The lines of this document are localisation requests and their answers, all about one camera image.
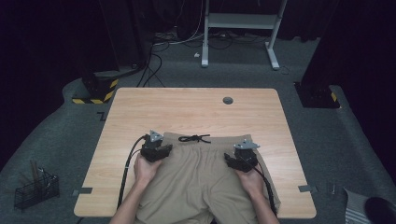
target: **drawstring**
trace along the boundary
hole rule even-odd
[[[204,135],[193,135],[193,136],[181,136],[178,138],[178,141],[180,142],[190,142],[190,141],[203,141],[205,143],[210,143],[209,141],[206,141],[204,139],[202,139],[202,137],[206,137],[206,136],[210,136],[210,134],[204,134]]]

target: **white metal frame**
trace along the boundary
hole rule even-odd
[[[209,48],[207,45],[208,31],[210,27],[222,28],[242,28],[242,29],[263,29],[273,30],[269,42],[265,42],[265,49],[271,61],[274,70],[279,69],[274,53],[274,43],[276,35],[282,22],[283,12],[288,0],[282,0],[280,9],[276,15],[248,15],[248,14],[231,14],[231,13],[209,13],[209,0],[206,0],[205,9],[205,32],[204,44],[202,47],[202,67],[209,66]]]

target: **wooden table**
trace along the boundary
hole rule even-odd
[[[233,103],[224,104],[224,97],[232,97]],[[126,159],[134,142],[149,130],[187,135],[210,133],[213,137],[251,134],[253,141],[261,145],[258,150],[281,201],[278,217],[316,215],[310,192],[298,189],[307,183],[275,90],[121,88],[82,186],[92,188],[92,192],[79,194],[77,216],[114,215]],[[130,169],[124,196],[133,182],[134,172]]]

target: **gray carpet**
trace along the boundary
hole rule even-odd
[[[366,196],[380,196],[396,203],[396,188],[373,152],[348,106],[340,87],[331,86],[342,108],[303,108],[293,87],[300,81],[318,41],[301,43],[277,40],[276,56],[282,67],[272,70],[262,42],[232,44],[227,49],[209,50],[209,67],[201,68],[194,58],[201,48],[172,45],[157,52],[163,66],[157,77],[166,87],[272,88],[277,90],[290,126],[307,182],[316,186],[312,194],[317,216],[312,219],[281,219],[281,223],[345,223],[347,197],[342,188]],[[212,40],[221,48],[226,42]],[[154,51],[166,46],[157,46]],[[152,57],[155,70],[159,60]],[[142,72],[122,77],[117,88],[136,86]],[[64,87],[64,104],[43,120],[25,139],[0,174],[1,223],[76,223],[77,197],[92,154],[104,127],[97,112],[107,105],[74,105],[71,98],[80,80]],[[161,87],[154,77],[150,87]],[[30,160],[60,178],[59,198],[51,198],[23,212],[14,209],[14,191],[21,187],[21,174],[31,176]],[[328,182],[336,185],[335,197],[326,193]],[[107,223],[109,218],[84,218],[81,223]]]

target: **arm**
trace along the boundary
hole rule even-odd
[[[134,185],[126,195],[116,214],[111,218],[110,224],[134,223],[137,206],[142,199],[146,187],[149,185],[152,178],[154,178],[161,163],[162,161],[148,162],[140,153],[137,155],[136,161],[134,162]]]
[[[251,170],[247,173],[238,170],[235,171],[241,180],[242,187],[250,197],[259,223],[278,224],[279,221],[271,210],[269,202],[264,198],[262,193],[264,182],[262,177],[255,170]]]

